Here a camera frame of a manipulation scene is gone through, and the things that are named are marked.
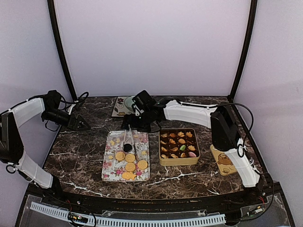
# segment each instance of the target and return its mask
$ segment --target black pole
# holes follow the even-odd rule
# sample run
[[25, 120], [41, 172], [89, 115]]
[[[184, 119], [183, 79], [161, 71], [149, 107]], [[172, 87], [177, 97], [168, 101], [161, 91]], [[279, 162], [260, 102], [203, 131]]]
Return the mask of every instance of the black pole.
[[242, 53], [241, 53], [237, 73], [236, 73], [236, 76], [235, 76], [235, 80], [234, 80], [233, 85], [232, 85], [232, 90], [231, 90], [231, 93], [229, 95], [229, 98], [232, 101], [234, 100], [234, 98], [236, 96], [238, 86], [239, 86], [239, 83], [240, 83], [240, 80], [241, 80], [241, 76], [242, 76], [242, 73], [243, 73], [245, 61], [246, 61], [246, 58], [247, 58], [247, 53], [248, 53], [248, 50], [249, 50], [249, 47], [250, 47], [252, 29], [254, 27], [255, 16], [256, 16], [256, 11], [257, 11], [257, 3], [258, 3], [258, 0], [251, 0], [251, 3], [250, 3], [250, 15], [249, 15], [249, 18], [248, 18], [243, 49], [242, 49]]
[[68, 70], [66, 58], [65, 58], [65, 55], [64, 55], [64, 51], [63, 51], [63, 46], [62, 46], [59, 27], [58, 27], [58, 22], [57, 22], [56, 11], [55, 11], [55, 7], [54, 7], [54, 1], [53, 0], [47, 0], [47, 4], [48, 4], [49, 16], [51, 18], [51, 23], [52, 23], [52, 28], [53, 28], [53, 36], [55, 38], [57, 51], [58, 51], [61, 66], [62, 66], [62, 69], [63, 69], [63, 73], [64, 73], [64, 76], [65, 76], [65, 80], [66, 80], [68, 89], [70, 91], [71, 98], [75, 101], [78, 98], [77, 98], [77, 94], [76, 94], [74, 85], [72, 84], [71, 75], [70, 75], [70, 72]]

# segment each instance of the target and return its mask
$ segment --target beige box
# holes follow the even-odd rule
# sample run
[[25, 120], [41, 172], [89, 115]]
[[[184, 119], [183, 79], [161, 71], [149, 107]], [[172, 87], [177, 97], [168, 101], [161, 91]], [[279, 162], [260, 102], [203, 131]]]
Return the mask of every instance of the beige box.
[[[180, 148], [183, 145], [185, 145], [185, 150], [180, 150]], [[162, 166], [195, 165], [197, 164], [199, 158], [200, 158], [200, 151], [196, 139], [196, 132], [194, 129], [162, 129], [159, 132], [160, 165]]]

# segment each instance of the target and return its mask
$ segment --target green candy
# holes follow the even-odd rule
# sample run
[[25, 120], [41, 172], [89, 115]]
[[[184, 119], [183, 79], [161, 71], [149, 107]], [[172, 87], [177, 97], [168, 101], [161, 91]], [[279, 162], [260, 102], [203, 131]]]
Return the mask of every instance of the green candy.
[[180, 147], [180, 150], [185, 151], [185, 148], [186, 148], [186, 146], [185, 146], [185, 145], [182, 145], [182, 146]]

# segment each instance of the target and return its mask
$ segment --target white slotted strip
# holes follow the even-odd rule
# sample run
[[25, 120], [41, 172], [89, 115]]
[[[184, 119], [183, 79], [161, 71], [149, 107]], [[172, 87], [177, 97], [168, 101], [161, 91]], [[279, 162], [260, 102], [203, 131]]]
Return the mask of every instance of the white slotted strip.
[[[32, 202], [30, 209], [53, 218], [68, 221], [68, 210], [61, 210], [36, 202]], [[89, 219], [87, 226], [94, 226], [93, 216], [79, 215]], [[126, 220], [102, 217], [96, 217], [96, 219], [97, 227], [206, 227], [226, 223], [224, 214], [179, 220]]]

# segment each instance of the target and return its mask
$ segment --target marble tabletop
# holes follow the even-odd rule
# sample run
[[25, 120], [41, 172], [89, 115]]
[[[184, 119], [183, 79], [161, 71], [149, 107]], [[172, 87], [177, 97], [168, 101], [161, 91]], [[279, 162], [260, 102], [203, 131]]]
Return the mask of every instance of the marble tabletop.
[[[227, 101], [219, 96], [172, 97], [199, 104]], [[193, 166], [159, 164], [159, 134], [149, 134], [151, 178], [146, 182], [104, 182], [101, 179], [107, 134], [119, 130], [122, 118], [112, 118], [116, 97], [90, 97], [78, 113], [90, 124], [89, 131], [62, 127], [45, 163], [45, 170], [60, 179], [66, 192], [120, 199], [184, 199], [213, 196], [243, 190], [238, 173], [222, 176], [209, 148], [210, 129], [187, 122], [164, 121], [162, 128], [193, 128], [197, 134], [200, 159]], [[239, 126], [242, 137], [245, 133]], [[247, 140], [248, 152], [258, 159]]]

